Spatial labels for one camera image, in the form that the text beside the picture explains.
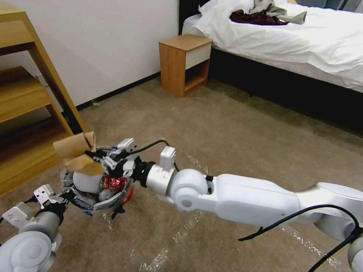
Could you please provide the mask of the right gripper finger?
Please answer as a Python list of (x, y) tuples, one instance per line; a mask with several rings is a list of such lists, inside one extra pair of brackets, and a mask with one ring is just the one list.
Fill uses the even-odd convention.
[(97, 149), (96, 151), (85, 151), (84, 154), (99, 163), (106, 159), (110, 159), (115, 163), (125, 159), (125, 153), (118, 152), (116, 149)]
[(129, 178), (133, 174), (133, 160), (121, 159), (116, 162), (111, 157), (103, 157), (101, 166), (112, 178)]

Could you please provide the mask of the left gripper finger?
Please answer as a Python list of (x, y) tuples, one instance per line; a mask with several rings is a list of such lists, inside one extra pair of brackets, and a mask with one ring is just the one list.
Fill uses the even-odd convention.
[(53, 195), (53, 204), (68, 205), (69, 202), (74, 200), (76, 194), (73, 190), (66, 190)]

